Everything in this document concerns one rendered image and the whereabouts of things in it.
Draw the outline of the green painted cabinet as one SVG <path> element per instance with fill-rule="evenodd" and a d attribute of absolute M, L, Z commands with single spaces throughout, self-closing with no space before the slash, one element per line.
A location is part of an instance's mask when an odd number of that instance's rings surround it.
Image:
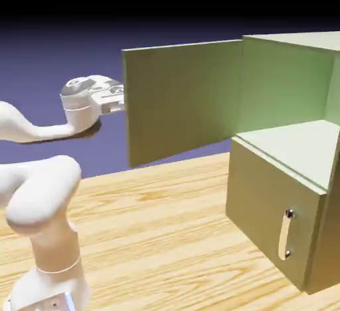
<path fill-rule="evenodd" d="M 239 137 L 325 190 L 306 293 L 340 283 L 340 31 L 242 39 Z"/>

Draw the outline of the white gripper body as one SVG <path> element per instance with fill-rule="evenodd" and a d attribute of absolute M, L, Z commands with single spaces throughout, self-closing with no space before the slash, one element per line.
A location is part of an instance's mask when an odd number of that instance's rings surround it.
<path fill-rule="evenodd" d="M 96 92 L 92 95 L 91 100 L 98 115 L 116 113 L 125 109 L 123 90 Z"/>

